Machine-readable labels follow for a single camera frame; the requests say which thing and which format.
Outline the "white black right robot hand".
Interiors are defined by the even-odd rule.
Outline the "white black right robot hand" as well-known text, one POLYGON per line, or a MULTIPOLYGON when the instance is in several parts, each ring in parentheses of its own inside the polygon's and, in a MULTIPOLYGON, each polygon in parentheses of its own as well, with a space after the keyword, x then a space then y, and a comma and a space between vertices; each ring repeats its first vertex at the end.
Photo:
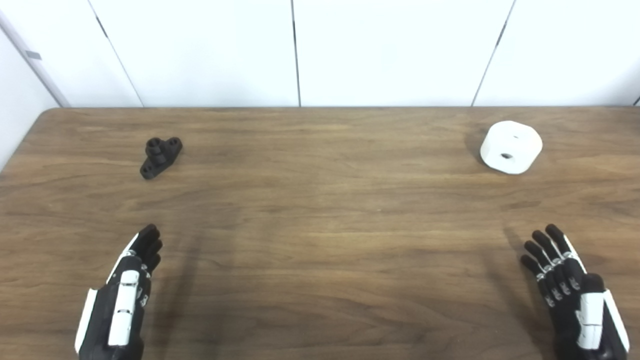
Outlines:
POLYGON ((521 264, 530 271, 553 327, 558 360, 626 360, 630 339, 603 278, 587 271, 555 224, 532 232, 521 264))

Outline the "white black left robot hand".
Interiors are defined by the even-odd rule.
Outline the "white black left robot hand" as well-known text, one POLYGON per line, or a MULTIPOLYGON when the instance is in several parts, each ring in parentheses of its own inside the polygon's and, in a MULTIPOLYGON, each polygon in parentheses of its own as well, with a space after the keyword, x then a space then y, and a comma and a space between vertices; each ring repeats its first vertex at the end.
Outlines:
POLYGON ((74 351, 80 360, 141 360, 152 276, 162 260, 160 231, 150 223, 121 251, 103 287, 87 291, 74 351))

